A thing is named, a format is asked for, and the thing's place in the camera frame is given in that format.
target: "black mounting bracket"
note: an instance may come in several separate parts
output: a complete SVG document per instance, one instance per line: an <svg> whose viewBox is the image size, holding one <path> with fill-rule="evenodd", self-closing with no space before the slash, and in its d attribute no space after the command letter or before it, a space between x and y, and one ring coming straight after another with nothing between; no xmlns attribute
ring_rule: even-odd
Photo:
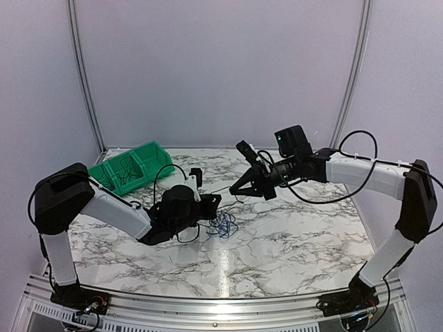
<svg viewBox="0 0 443 332"><path fill-rule="evenodd" d="M365 301L361 302L361 304L357 306L350 301L351 297L352 295L350 290L324 294L318 298L317 308L323 312L325 317L330 317L372 308L374 306L373 304L377 306L380 303L379 297L375 292L375 288L374 291L371 292L371 294L365 299Z"/></svg>

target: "gray marble veining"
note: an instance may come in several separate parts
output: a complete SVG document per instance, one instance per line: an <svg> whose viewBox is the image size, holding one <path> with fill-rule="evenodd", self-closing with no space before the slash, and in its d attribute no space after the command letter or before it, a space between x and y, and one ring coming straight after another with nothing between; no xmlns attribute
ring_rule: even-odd
<svg viewBox="0 0 443 332"><path fill-rule="evenodd" d="M107 157L124 150L110 151ZM232 185L248 168L236 150L170 149L173 161L186 171L204 171L202 192ZM181 172L159 181L163 190ZM299 194L325 200L344 195L340 185L303 183ZM181 297L271 297L326 291L347 286L373 254L368 236L351 200L329 205L299 201L277 189L276 199L239 197L244 203L225 207L239 230L229 239L210 237L205 227L192 243L176 239L145 246L124 232L87 216L79 216L69 235L73 258L83 284L120 291ZM220 192L220 206L235 198ZM152 204L152 185L128 194L144 206ZM196 235L191 228L182 241Z"/></svg>

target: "wire bundle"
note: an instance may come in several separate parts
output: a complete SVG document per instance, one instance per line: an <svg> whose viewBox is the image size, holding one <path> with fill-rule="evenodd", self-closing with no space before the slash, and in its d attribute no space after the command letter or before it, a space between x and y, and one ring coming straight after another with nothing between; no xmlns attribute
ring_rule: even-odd
<svg viewBox="0 0 443 332"><path fill-rule="evenodd" d="M123 162L125 160L128 160L128 162L126 165L123 165ZM120 166L123 167L123 170L124 170L124 172L122 174L116 174L117 178L120 180L120 185L126 185L130 180L133 180L133 179L135 180L137 178L140 178L139 174L134 173L132 164L133 164L133 159L131 156L120 160Z"/></svg>
<svg viewBox="0 0 443 332"><path fill-rule="evenodd" d="M102 167L102 175L100 176L100 178L97 179L98 182L100 182L100 184L102 184L106 189L108 190L114 190L114 184L111 182L111 180L108 178L108 176L105 174L105 170Z"/></svg>
<svg viewBox="0 0 443 332"><path fill-rule="evenodd" d="M210 237L219 236L220 239L229 239L238 231L235 216L225 211L217 211L217 216L209 220L209 230L206 231Z"/></svg>

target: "black cable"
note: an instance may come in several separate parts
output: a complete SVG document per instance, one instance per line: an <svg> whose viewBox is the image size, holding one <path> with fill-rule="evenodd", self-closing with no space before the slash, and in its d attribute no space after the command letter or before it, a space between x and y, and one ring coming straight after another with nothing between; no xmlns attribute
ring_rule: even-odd
<svg viewBox="0 0 443 332"><path fill-rule="evenodd" d="M228 189L228 188L230 188L230 185L227 185L226 187L223 187L223 188L220 188L220 189L214 190L213 192L210 192L209 194L214 194L215 192L220 192L220 191L225 190L225 189Z"/></svg>
<svg viewBox="0 0 443 332"><path fill-rule="evenodd" d="M95 311L92 311L92 313L95 313L95 314L96 314L96 316L97 316L97 322L96 322L96 324L94 325L94 327L93 327L92 329L90 329L90 330L84 330L83 327L82 327L82 328L78 328L77 326L74 326L75 329L72 329L70 326L65 326L63 322L62 322L62 325L63 325L63 327L64 327L65 329L68 329L68 330L71 331L71 332L94 332L94 331L96 331L96 330L98 329L98 325L100 325L100 315L98 315L98 313L95 312ZM73 322L73 323L77 323L77 322L74 320L74 315L72 316L72 322Z"/></svg>
<svg viewBox="0 0 443 332"><path fill-rule="evenodd" d="M309 203L309 204L317 204L317 205L337 203L337 202L342 201L344 199L348 199L348 198L354 196L355 194L358 194L366 186L366 183L368 183L369 178L371 177L371 175L372 175L372 173L374 171L374 168L375 168L375 164L377 162L377 161L374 161L372 163L372 166L371 166L371 168L369 170L368 175L366 176L366 179L363 181L363 183L360 185L360 187L357 188L354 192L351 192L350 194L347 194L345 196L339 197L337 199L332 199L330 201L311 201L309 199L306 199L306 198L300 196L299 194L297 194L291 188L290 184L286 181L286 179L283 177L283 175L280 173L280 171L277 169L277 167L275 167L275 162L273 161L273 158L272 158L271 154L268 151L266 151L266 150L259 150L258 154L259 155L260 154L266 154L269 157L269 159L271 161L267 160L266 158L263 158L264 161L266 161L270 166L272 166L275 169L275 171L277 172L278 176L282 179L283 183L285 184L285 187L287 187L295 197L297 197L298 199L300 199L303 202L306 202L306 203Z"/></svg>
<svg viewBox="0 0 443 332"><path fill-rule="evenodd" d="M286 186L286 185L280 185L279 187L280 187L280 188L293 187L294 185L299 185L299 184L301 184L302 182L307 182L307 181L308 181L308 178L301 178L300 180L297 180L297 181L294 181L294 182L290 183L289 186Z"/></svg>
<svg viewBox="0 0 443 332"><path fill-rule="evenodd" d="M223 205L223 206L219 207L218 210L221 210L221 209L224 209L224 208L228 208L228 207L230 207L230 206L234 206L234 205L237 204L237 203L244 204L244 202L242 202L241 200L239 200L239 199L237 198L236 195L234 195L234 197L235 197L235 202L234 202L234 203Z"/></svg>
<svg viewBox="0 0 443 332"><path fill-rule="evenodd" d="M177 241L178 241L179 243L191 243L191 242L194 242L194 241L197 240L197 239L199 238L199 236L200 236L200 224L199 224L199 223L197 224L197 235L196 235L195 238L192 239L192 240L189 240L189 241L180 241L179 234L177 233L177 234L175 234L175 236L177 237Z"/></svg>
<svg viewBox="0 0 443 332"><path fill-rule="evenodd" d="M169 166L174 166L174 167L177 167L178 169L180 169L180 170L181 170L181 173L183 174L183 176L184 176L184 178L185 178L185 181L186 181L186 179L187 179L185 171L183 171L183 168L181 168L180 166L175 165L175 164L167 164L167 165L164 165L164 166L163 166L162 168L160 168L160 170L157 172L157 175L155 176L155 179L154 179L154 198L153 198L153 202L154 202L154 204L152 204L152 205L155 205L155 187L156 187L156 184L157 184L157 179L159 178L159 175L160 175L161 171L163 171L166 167L169 167Z"/></svg>
<svg viewBox="0 0 443 332"><path fill-rule="evenodd" d="M389 307L389 303L390 303L390 288L389 288L389 283L386 280L386 277L383 278L383 281L386 284L386 288L388 289L388 302L386 303L386 307L385 310L383 310L383 312L381 313L381 315L379 316L379 318L374 322L373 325L369 326L366 331L369 331L370 329L372 329L378 322L380 322L381 318L383 318L383 316L385 315L386 311L388 311L388 307Z"/></svg>
<svg viewBox="0 0 443 332"><path fill-rule="evenodd" d="M351 131L348 135L346 135L344 137L344 139L342 139L340 145L338 146L338 152L345 157L349 157L349 158L358 158L361 160L368 160L371 161L371 158L369 157L363 157L363 156L353 156L352 154L347 154L345 152L343 152L342 148L343 145L345 144L345 142L353 135L357 134L357 133L364 133L366 135L368 135L369 137L371 137L372 141L374 142L374 158L376 158L379 155L379 145L377 144L377 139L375 138L374 135L372 135L369 131L366 130L354 130Z"/></svg>
<svg viewBox="0 0 443 332"><path fill-rule="evenodd" d="M60 299L63 299L63 297L60 295L59 292L57 292L57 289L55 289L54 283L53 283L53 267L51 266L51 263L48 261L48 269L49 269L49 284L51 285L51 288L53 289L53 292L57 294L57 296Z"/></svg>
<svg viewBox="0 0 443 332"><path fill-rule="evenodd" d="M84 180L88 180L90 183L92 183L93 185L95 185L96 187L100 187L101 186L101 190L104 190L106 193L108 193L110 196L114 197L115 199L119 200L121 203L131 206L130 203L128 203L127 201L125 201L124 199L122 199L121 197L115 195L113 192L111 192L110 190L108 190L106 187L104 187L103 185L95 182L94 180L92 180L89 176L80 174L80 173L73 173L73 172L63 172L63 173L56 173L53 174L51 176L49 176L48 178L46 178L46 180L44 182L41 182L40 184L35 186L35 189L33 190L32 194L29 197L29 201L28 201L28 218L29 221L35 226L35 220L30 212L30 208L31 205L33 203L33 199L36 195L36 193L40 190L40 188L47 182L53 180L54 178L59 178L61 176L77 176L79 178L83 178Z"/></svg>

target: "ventilation grille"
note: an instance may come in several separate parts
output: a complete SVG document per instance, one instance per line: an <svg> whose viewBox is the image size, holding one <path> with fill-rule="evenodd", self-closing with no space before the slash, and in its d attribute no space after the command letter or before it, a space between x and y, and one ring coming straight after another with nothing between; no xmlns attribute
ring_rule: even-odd
<svg viewBox="0 0 443 332"><path fill-rule="evenodd" d="M47 303L35 302L33 311L39 313L40 315L53 318L54 320L61 320L66 323L72 324L73 312L68 312L66 309L60 310L58 306L52 306ZM155 329L148 326L142 326L140 324L130 324L115 322L113 320L108 320L107 317L100 316L102 323L99 327L99 331L105 332L189 332L189 329L181 330L177 329ZM76 317L75 322L81 325L86 325L87 320L81 317ZM317 323L304 324L298 326L291 326L285 329L259 329L259 330L247 330L248 332L320 332L320 328Z"/></svg>

